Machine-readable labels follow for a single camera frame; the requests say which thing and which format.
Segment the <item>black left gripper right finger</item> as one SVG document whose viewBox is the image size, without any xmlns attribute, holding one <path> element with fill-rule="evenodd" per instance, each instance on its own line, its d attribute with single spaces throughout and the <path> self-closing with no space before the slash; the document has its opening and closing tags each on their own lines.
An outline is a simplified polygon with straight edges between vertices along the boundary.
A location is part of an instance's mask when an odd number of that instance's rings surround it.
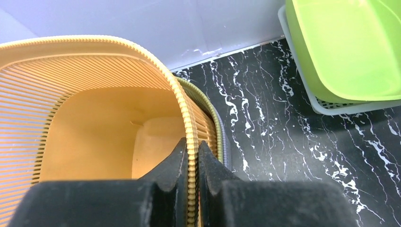
<svg viewBox="0 0 401 227">
<path fill-rule="evenodd" d="M 199 146 L 201 220 L 205 227 L 355 227 L 343 193 L 322 182 L 244 181 Z"/>
</svg>

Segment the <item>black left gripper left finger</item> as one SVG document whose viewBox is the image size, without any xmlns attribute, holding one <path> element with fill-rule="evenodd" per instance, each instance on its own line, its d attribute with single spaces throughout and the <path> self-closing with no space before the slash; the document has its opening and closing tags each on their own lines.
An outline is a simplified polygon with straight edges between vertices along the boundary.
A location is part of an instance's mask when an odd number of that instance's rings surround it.
<svg viewBox="0 0 401 227">
<path fill-rule="evenodd" d="M 11 227 L 183 227 L 186 140 L 137 180 L 50 181 L 33 186 Z"/>
</svg>

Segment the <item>olive green slatted basket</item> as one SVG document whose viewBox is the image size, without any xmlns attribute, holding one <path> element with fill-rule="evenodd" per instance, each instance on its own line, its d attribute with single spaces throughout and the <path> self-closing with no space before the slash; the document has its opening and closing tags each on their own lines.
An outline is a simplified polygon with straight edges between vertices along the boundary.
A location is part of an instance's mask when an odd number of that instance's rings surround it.
<svg viewBox="0 0 401 227">
<path fill-rule="evenodd" d="M 207 114 L 214 122 L 215 127 L 216 127 L 216 133 L 217 133 L 217 158 L 218 160 L 224 164 L 223 162 L 223 146 L 222 146 L 222 132 L 220 129 L 220 124 L 218 121 L 217 114 L 215 112 L 215 107 L 209 100 L 209 98 L 194 84 L 191 82 L 180 78 L 176 77 L 178 82 L 181 84 L 183 87 L 184 91 L 186 94 L 191 98 L 200 109 L 204 111 L 205 114 Z"/>
</svg>

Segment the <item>orange slatted plastic basket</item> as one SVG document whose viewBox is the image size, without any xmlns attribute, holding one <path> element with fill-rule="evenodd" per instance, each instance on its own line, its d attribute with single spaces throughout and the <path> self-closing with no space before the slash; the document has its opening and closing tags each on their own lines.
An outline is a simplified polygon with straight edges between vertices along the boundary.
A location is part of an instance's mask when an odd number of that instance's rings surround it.
<svg viewBox="0 0 401 227">
<path fill-rule="evenodd" d="M 108 35 L 0 46 L 0 224 L 28 189 L 138 179 L 186 139 L 184 225 L 199 224 L 198 146 L 220 153 L 211 114 L 152 53 Z"/>
</svg>

